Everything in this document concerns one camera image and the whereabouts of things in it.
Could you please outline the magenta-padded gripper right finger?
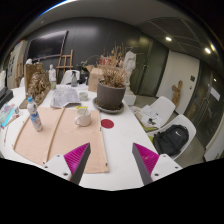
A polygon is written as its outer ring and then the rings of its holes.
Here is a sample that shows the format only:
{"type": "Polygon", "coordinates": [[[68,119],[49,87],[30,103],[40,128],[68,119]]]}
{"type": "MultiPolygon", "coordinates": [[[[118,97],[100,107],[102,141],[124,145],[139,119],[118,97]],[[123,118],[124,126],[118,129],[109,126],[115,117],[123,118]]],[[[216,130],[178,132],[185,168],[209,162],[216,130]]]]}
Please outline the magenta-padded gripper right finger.
{"type": "Polygon", "coordinates": [[[182,169],[182,167],[167,154],[158,155],[137,143],[133,144],[132,153],[144,185],[182,169]]]}

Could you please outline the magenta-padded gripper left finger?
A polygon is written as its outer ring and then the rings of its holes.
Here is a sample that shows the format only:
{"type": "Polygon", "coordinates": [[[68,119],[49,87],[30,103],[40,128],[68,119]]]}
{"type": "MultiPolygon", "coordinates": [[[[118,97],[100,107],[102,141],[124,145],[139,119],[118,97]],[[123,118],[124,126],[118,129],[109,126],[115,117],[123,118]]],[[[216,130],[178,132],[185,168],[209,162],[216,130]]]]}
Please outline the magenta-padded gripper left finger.
{"type": "Polygon", "coordinates": [[[65,155],[55,155],[43,165],[43,169],[78,185],[90,153],[90,144],[86,143],[71,150],[65,155]]]}

